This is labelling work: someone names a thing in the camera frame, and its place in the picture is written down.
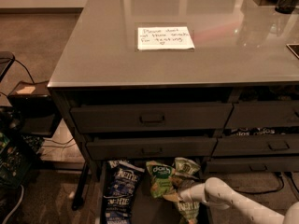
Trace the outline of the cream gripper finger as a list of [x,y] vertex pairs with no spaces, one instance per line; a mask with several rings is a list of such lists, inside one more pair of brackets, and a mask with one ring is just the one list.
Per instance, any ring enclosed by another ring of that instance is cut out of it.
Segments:
[[164,194],[163,197],[166,200],[168,200],[169,202],[173,202],[173,203],[178,203],[179,202],[179,197],[178,197],[178,194],[175,190]]

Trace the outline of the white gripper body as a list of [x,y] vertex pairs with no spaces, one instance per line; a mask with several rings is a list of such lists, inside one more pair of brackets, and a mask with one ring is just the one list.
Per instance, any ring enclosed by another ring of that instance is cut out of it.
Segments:
[[198,202],[200,200],[199,195],[199,183],[192,180],[185,180],[178,188],[178,198],[185,203]]

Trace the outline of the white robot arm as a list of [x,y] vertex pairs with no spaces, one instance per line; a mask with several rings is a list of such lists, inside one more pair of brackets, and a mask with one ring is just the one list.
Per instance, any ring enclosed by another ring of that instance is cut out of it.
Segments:
[[233,190],[217,177],[210,177],[205,183],[184,180],[177,190],[164,195],[170,202],[199,202],[220,209],[233,207],[250,220],[251,224],[299,224],[299,203],[293,204],[285,215]]

